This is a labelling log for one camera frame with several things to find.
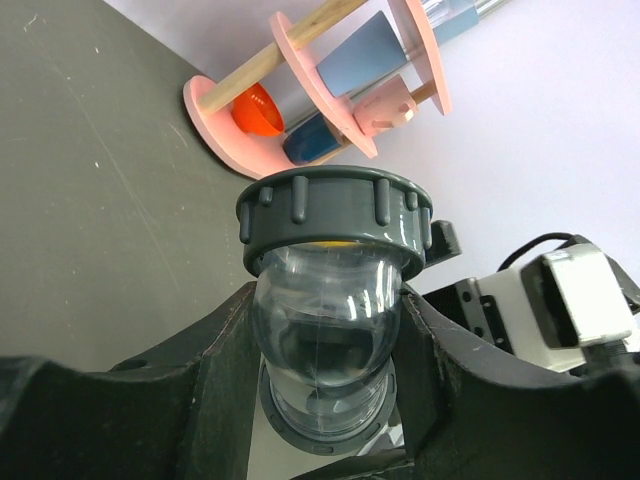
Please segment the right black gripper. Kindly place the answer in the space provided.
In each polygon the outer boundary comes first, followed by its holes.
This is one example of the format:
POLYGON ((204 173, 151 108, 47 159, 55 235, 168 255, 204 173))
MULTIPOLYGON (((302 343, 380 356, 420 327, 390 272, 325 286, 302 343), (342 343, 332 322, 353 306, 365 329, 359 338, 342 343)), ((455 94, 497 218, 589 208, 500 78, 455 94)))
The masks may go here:
MULTIPOLYGON (((425 268, 462 254, 457 234, 451 222, 431 223, 431 247, 426 251, 425 268)), ((456 281, 423 295, 442 315, 500 350, 516 355, 513 337, 507 332, 507 309, 500 306, 495 294, 483 290, 476 278, 456 281)))

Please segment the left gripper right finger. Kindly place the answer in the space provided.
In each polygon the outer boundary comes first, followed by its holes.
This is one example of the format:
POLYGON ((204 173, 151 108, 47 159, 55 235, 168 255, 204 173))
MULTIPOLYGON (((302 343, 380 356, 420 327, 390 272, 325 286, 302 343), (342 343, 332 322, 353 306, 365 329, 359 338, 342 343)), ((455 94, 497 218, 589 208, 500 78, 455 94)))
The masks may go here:
POLYGON ((635 479, 639 368, 585 377, 523 361, 401 298, 393 351, 405 447, 420 479, 635 479))

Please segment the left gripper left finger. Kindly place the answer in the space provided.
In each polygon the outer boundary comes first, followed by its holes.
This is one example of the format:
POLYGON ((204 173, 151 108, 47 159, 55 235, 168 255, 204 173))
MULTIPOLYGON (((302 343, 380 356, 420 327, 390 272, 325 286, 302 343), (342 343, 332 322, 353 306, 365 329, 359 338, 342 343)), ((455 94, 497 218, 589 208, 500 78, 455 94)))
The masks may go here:
POLYGON ((243 479, 259 349, 247 283, 216 310, 106 372, 1 361, 5 479, 243 479))

